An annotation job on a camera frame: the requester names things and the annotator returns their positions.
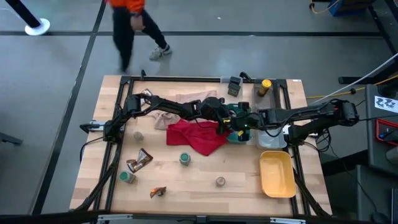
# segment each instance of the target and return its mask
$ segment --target yellow bottle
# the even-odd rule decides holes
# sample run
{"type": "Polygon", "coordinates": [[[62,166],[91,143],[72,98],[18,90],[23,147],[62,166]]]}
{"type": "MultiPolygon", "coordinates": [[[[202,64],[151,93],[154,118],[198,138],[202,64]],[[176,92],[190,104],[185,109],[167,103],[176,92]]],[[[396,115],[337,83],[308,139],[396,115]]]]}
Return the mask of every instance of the yellow bottle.
{"type": "Polygon", "coordinates": [[[272,82],[270,80],[263,80],[261,82],[261,86],[259,88],[259,91],[257,92],[257,95],[259,96],[264,96],[268,90],[271,88],[272,82]]]}

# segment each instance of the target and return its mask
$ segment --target yellow bowl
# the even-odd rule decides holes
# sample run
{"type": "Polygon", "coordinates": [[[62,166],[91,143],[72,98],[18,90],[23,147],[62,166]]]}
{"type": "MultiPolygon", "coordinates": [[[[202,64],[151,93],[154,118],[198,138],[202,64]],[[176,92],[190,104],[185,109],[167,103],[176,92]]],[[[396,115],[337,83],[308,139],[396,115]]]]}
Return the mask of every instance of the yellow bowl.
{"type": "Polygon", "coordinates": [[[266,151],[260,157],[262,191],[270,197],[291,198],[296,194],[289,153],[266,151]]]}

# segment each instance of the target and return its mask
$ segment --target gray floor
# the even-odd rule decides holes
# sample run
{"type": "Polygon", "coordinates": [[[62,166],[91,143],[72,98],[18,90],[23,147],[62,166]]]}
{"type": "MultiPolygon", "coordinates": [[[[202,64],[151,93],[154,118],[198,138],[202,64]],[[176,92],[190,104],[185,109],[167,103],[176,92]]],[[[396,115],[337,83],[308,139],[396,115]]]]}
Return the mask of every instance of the gray floor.
{"type": "MultiPolygon", "coordinates": [[[[101,0],[24,2],[34,14],[51,21],[52,31],[91,31],[101,4],[101,0]]],[[[317,8],[325,6],[317,3],[317,8]]],[[[385,7],[378,2],[376,9],[386,12],[385,7]]],[[[1,1],[1,8],[9,7],[1,1]]],[[[147,0],[146,8],[163,31],[378,31],[368,12],[338,18],[328,13],[314,15],[306,0],[147,0]]],[[[383,22],[395,25],[391,15],[383,16],[383,22]]],[[[99,30],[111,31],[111,25],[111,10],[107,7],[99,30]]],[[[0,32],[23,29],[23,22],[12,12],[0,10],[0,32]]],[[[0,132],[24,140],[20,147],[0,144],[0,214],[30,212],[88,39],[0,36],[0,132]]],[[[151,62],[148,56],[154,41],[137,36],[130,72],[139,74],[144,69],[148,75],[219,77],[245,71],[252,77],[302,79],[309,96],[336,90],[341,87],[337,77],[364,75],[391,56],[380,37],[168,35],[166,39],[174,49],[173,55],[151,62]]],[[[68,210],[79,169],[79,150],[86,141],[86,134],[78,126],[92,118],[103,76],[117,75],[117,70],[118,55],[112,38],[97,37],[44,213],[68,210]]],[[[347,97],[353,102],[363,98],[363,93],[347,97]]],[[[359,112],[363,114],[364,108],[359,107],[359,112]]],[[[365,135],[364,124],[331,131],[339,156],[366,148],[365,142],[355,141],[365,135]]]]}

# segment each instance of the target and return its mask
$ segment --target white sticker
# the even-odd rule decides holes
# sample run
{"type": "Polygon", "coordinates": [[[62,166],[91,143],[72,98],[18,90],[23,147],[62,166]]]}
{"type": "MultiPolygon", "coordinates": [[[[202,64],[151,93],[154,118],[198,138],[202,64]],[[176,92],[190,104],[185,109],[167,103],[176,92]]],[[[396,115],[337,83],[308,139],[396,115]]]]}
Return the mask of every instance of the white sticker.
{"type": "Polygon", "coordinates": [[[393,100],[381,96],[374,96],[374,107],[398,113],[398,100],[393,100]]]}

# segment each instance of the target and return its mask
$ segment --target green can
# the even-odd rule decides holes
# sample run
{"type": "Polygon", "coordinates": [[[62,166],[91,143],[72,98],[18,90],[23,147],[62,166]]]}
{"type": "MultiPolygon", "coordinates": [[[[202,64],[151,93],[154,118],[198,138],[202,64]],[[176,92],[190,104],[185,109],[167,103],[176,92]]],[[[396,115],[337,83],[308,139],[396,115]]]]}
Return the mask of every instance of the green can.
{"type": "Polygon", "coordinates": [[[187,166],[191,162],[191,156],[187,152],[183,152],[180,155],[181,164],[187,166]]]}
{"type": "Polygon", "coordinates": [[[130,173],[130,172],[128,172],[128,171],[125,171],[125,170],[122,171],[122,172],[119,174],[119,180],[124,181],[124,182],[129,183],[129,184],[131,184],[132,181],[133,181],[135,178],[136,178],[136,176],[135,176],[134,174],[132,174],[132,173],[130,173]]]}

